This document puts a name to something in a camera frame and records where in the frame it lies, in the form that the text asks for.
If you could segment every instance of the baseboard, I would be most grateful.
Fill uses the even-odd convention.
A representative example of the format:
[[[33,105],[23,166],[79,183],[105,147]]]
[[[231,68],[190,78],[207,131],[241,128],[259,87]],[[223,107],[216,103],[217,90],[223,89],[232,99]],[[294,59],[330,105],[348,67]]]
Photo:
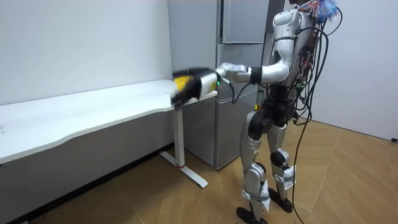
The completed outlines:
[[[26,213],[25,215],[22,215],[21,217],[16,218],[13,221],[8,222],[7,224],[21,224],[27,220],[28,221],[33,220],[49,211],[55,209],[56,207],[62,205],[63,203],[66,203],[66,202],[86,193],[87,191],[89,191],[95,187],[98,187],[99,185],[131,170],[132,168],[138,166],[139,164],[142,164],[143,162],[148,161],[149,159],[152,159],[153,157],[157,156],[160,152],[166,151],[172,147],[174,147],[174,143],[170,143],[170,144],[168,144],[168,145],[166,145],[166,146],[164,146],[164,147],[162,147],[162,148],[160,148],[160,149],[158,149],[158,150],[156,150],[156,151],[154,151],[154,152],[152,152],[134,162],[131,162],[121,168],[118,168],[117,170],[112,171],[112,172],[110,172],[110,173],[108,173],[108,174],[82,186],[82,187],[79,187],[78,189],[76,189],[70,193],[67,193],[64,196],[61,196],[61,197],[41,206],[39,208],[36,208],[35,210],[33,210],[29,213]]]

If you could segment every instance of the refrigerator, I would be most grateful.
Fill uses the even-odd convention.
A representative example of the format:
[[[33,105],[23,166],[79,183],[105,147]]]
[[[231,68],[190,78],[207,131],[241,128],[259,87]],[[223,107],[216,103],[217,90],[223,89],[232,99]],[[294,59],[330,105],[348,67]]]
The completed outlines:
[[[261,66],[272,51],[264,46],[272,18],[283,6],[278,0],[169,0],[173,69],[223,62]],[[245,85],[232,84],[235,94]],[[254,111],[258,86],[247,86],[235,105],[228,85],[216,90],[216,98],[183,107],[183,129],[186,149],[220,169],[239,156],[241,129]]]

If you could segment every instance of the robot knee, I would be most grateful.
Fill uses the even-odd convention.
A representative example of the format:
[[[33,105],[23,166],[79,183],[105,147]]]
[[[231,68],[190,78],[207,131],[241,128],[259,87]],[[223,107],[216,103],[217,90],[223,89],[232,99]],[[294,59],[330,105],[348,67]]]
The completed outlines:
[[[271,162],[274,166],[283,170],[289,168],[289,154],[281,149],[271,153]]]

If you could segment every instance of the white wall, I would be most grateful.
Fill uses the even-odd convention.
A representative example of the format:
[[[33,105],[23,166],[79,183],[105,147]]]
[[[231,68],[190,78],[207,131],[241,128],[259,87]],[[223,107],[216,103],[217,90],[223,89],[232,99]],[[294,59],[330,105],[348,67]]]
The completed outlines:
[[[384,139],[398,137],[398,2],[338,0],[344,21],[313,103],[314,119]],[[338,20],[326,26],[334,29]]]
[[[171,71],[166,0],[0,1],[0,105]]]
[[[166,0],[0,1],[0,105],[171,79],[171,71]],[[0,223],[171,142],[170,112],[156,113],[8,162]]]

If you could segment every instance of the table top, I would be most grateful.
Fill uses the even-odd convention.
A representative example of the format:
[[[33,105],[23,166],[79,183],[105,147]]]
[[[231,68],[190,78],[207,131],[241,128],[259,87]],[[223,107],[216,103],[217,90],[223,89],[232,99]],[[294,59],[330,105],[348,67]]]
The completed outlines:
[[[157,80],[0,106],[0,164],[115,124],[170,111],[170,95],[176,90],[175,82]],[[201,100],[216,95],[213,91]]]

